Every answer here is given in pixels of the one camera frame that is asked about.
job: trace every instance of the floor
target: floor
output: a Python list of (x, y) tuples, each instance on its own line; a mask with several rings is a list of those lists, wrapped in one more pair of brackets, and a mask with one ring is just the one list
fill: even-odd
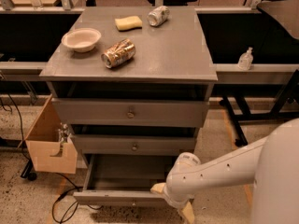
[[(36, 105), (30, 105), (29, 99), (14, 97), (18, 106), (24, 133), (28, 132), (32, 122), (40, 112), (46, 97), (40, 97)], [(8, 97), (2, 96), (6, 110), (11, 106), (12, 113), (0, 107), (0, 134), (3, 138), (18, 139), (20, 117)], [(211, 161), (236, 149), (235, 131), (226, 111), (218, 105), (219, 100), (211, 101), (204, 128), (200, 131), (194, 153), (202, 162)], [(267, 109), (271, 101), (252, 101), (255, 109)], [(270, 134), (278, 123), (249, 123), (243, 130), (249, 142)], [(26, 164), (20, 148), (0, 147), (0, 219), (2, 223), (57, 223), (52, 217), (52, 206), (59, 195), (73, 186), (62, 176), (52, 173), (37, 173), (37, 180), (20, 178)], [(67, 177), (77, 186), (83, 185), (86, 169), (77, 169), (75, 175)], [(54, 209), (54, 215), (60, 220), (67, 208), (75, 201), (70, 192)], [(193, 202), (195, 223), (210, 224), (247, 224), (249, 223), (252, 202), (251, 185), (199, 190)], [(66, 223), (182, 223), (177, 211), (172, 207), (97, 207), (79, 205), (76, 213)]]

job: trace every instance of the cardboard box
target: cardboard box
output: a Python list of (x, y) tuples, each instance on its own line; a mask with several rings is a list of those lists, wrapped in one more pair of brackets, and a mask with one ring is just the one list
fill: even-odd
[(37, 172), (74, 174), (78, 153), (71, 143), (64, 143), (60, 149), (58, 129), (61, 121), (51, 103), (46, 101), (41, 113), (30, 128), (25, 142), (32, 163)]

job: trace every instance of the cabinet top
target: cabinet top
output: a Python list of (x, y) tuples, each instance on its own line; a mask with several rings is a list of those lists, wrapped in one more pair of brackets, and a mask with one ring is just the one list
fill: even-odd
[[(102, 37), (95, 48), (77, 53), (60, 44), (40, 74), (44, 80), (98, 80), (163, 83), (198, 83), (217, 80), (209, 50), (195, 10), (170, 7), (168, 20), (151, 27), (147, 17), (153, 7), (86, 7), (71, 30), (93, 28)], [(142, 28), (120, 32), (115, 19), (138, 16)], [(128, 62), (106, 68), (101, 55), (129, 38), (136, 48)]]

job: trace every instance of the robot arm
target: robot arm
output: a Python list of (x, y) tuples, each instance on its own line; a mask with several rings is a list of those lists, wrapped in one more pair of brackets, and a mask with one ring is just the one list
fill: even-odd
[(169, 205), (189, 219), (188, 223), (192, 223), (189, 199), (193, 199), (199, 189), (253, 183), (264, 141), (265, 138), (205, 164), (192, 153), (182, 153), (166, 183), (154, 185), (151, 192), (161, 194)]
[[(287, 205), (293, 211), (287, 223), (299, 223), (299, 191), (296, 191), (299, 187), (298, 130), (299, 119), (294, 119), (278, 127), (268, 137), (205, 164), (201, 164), (192, 153), (182, 153), (166, 183), (154, 185), (151, 192), (160, 194), (191, 224), (194, 214), (189, 199), (193, 199), (199, 189), (254, 183), (254, 224), (283, 223), (282, 219), (281, 222), (276, 221), (281, 216), (287, 216), (287, 213), (282, 213)], [(264, 209), (269, 206), (272, 209), (266, 216)]]

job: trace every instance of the gray cabinet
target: gray cabinet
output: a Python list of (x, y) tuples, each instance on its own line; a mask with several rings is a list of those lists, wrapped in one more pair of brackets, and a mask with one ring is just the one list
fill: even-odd
[[(217, 76), (196, 13), (172, 7), (169, 20), (152, 28), (151, 9), (87, 7), (72, 29), (99, 30), (99, 44), (88, 53), (60, 45), (40, 75), (88, 165), (83, 191), (74, 194), (81, 204), (164, 205), (150, 188), (165, 181), (179, 153), (193, 152), (204, 125)], [(113, 19), (129, 15), (142, 19), (142, 29), (118, 32)], [(107, 69), (101, 53), (124, 37), (136, 55)]]

